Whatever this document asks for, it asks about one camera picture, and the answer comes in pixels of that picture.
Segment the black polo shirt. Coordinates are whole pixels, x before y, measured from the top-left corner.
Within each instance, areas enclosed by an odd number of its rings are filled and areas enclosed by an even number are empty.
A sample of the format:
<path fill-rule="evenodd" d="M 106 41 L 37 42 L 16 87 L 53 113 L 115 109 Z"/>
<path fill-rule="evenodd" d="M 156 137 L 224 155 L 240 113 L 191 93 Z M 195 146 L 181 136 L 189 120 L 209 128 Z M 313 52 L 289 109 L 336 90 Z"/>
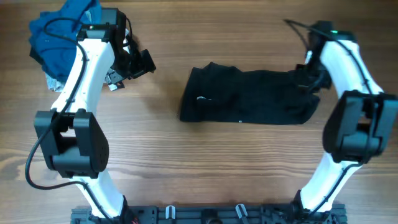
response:
<path fill-rule="evenodd" d="M 301 90 L 290 72 L 238 68 L 211 62 L 192 68 L 180 105 L 183 122 L 306 123 L 319 97 Z"/>

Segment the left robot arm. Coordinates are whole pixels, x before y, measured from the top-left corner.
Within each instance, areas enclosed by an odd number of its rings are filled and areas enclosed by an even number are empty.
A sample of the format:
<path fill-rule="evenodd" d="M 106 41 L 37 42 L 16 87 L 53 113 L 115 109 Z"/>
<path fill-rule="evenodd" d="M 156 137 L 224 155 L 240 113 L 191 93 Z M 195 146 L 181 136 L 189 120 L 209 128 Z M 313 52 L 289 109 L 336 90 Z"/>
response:
<path fill-rule="evenodd" d="M 147 50 L 138 50 L 127 19 L 79 22 L 73 37 L 53 31 L 53 23 L 44 25 L 44 33 L 70 42 L 76 55 L 63 92 L 50 110 L 38 111 L 35 116 L 38 139 L 25 164 L 25 179 L 38 190 L 77 186 L 90 204 L 88 219 L 94 223 L 138 223 L 106 168 L 109 143 L 97 122 L 96 109 L 109 70 L 123 80 L 136 79 L 154 72 L 154 62 Z M 32 180 L 30 166 L 38 149 L 48 169 L 65 179 L 63 183 L 40 185 Z"/>

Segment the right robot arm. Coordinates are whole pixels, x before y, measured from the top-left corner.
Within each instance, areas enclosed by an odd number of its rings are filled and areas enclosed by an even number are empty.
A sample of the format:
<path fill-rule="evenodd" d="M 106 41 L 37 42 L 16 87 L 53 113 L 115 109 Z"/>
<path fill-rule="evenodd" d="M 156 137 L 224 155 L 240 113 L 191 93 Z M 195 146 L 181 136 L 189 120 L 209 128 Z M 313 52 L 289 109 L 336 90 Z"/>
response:
<path fill-rule="evenodd" d="M 374 81 L 352 33 L 312 28 L 305 66 L 330 77 L 338 102 L 323 129 L 323 157 L 292 202 L 299 220 L 331 210 L 348 179 L 385 150 L 397 115 L 397 97 Z"/>

